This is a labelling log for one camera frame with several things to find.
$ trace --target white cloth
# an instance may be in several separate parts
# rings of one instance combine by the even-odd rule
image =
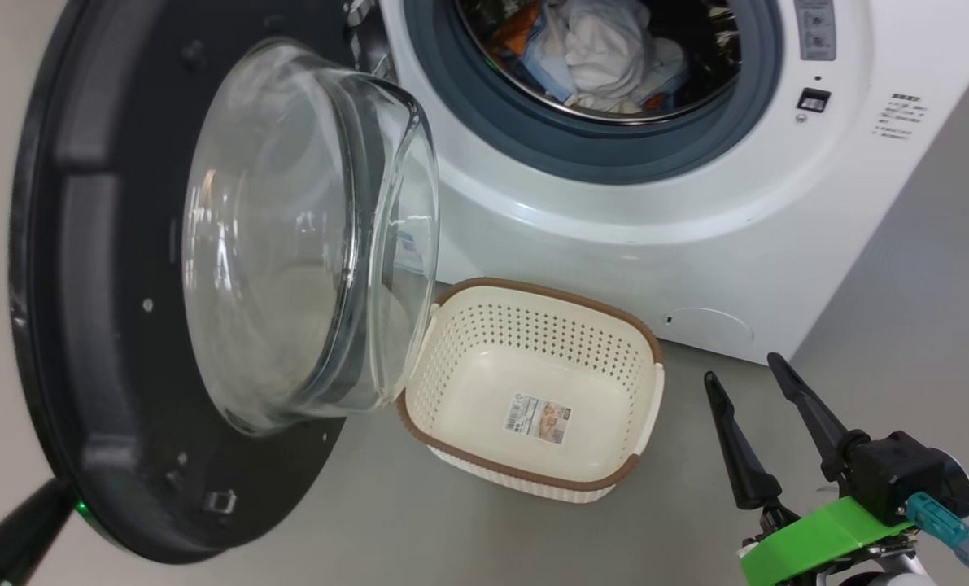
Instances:
[[[540,1],[522,62],[562,103],[630,114],[685,81],[683,49],[651,38],[650,11],[638,0]]]

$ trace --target washing machine drum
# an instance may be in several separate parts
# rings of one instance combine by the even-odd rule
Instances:
[[[681,63],[676,77],[666,74],[663,89],[655,85],[654,92],[635,96],[632,112],[586,107],[566,86],[554,90],[559,83],[539,75],[546,59],[532,59],[525,49],[528,37],[528,47],[543,44],[540,38],[552,26],[546,16],[559,19],[560,5],[588,11],[598,4],[565,2],[547,3],[558,8],[543,18],[535,0],[403,3],[418,63],[444,105],[518,162],[592,183],[677,177],[747,136],[777,90],[784,40],[777,0],[600,2],[629,4],[643,15],[645,36],[659,44],[648,63],[660,62],[662,55],[670,57],[667,63]],[[624,27],[608,28],[593,32],[603,37]],[[612,48],[624,50],[624,44]],[[544,51],[547,59],[563,56],[550,53]],[[566,53],[585,64],[599,58]]]
[[[70,2],[11,211],[11,318],[46,456],[166,563],[275,527],[343,420],[393,400],[436,268],[416,100],[353,72],[327,0]]]

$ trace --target front-load washing machine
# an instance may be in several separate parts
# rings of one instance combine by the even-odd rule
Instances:
[[[434,277],[790,355],[969,82],[969,0],[650,3],[688,78],[589,110],[495,52],[528,4],[0,1],[0,446],[24,397],[57,478],[27,507],[167,563],[260,537],[333,416],[401,391]]]
[[[382,0],[434,126],[439,278],[569,289],[756,362],[799,348],[969,83],[969,1],[730,0],[737,72],[696,107],[575,116],[496,75],[461,4]]]

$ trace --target white plastic basket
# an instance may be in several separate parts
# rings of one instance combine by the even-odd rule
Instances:
[[[657,339],[635,317],[543,286],[475,278],[433,305],[398,407],[448,464],[591,503],[636,465],[663,387]]]

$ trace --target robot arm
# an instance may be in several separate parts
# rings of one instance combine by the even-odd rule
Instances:
[[[825,586],[829,575],[875,561],[882,572],[852,575],[844,586],[935,586],[915,553],[926,531],[969,567],[969,479],[939,449],[904,433],[871,440],[848,430],[784,360],[770,370],[786,400],[799,409],[818,448],[820,471],[838,483],[839,500],[807,517],[780,503],[781,486],[734,420],[734,407],[714,372],[705,375],[712,418],[740,509],[762,509],[761,533],[744,541],[741,570],[749,586]]]

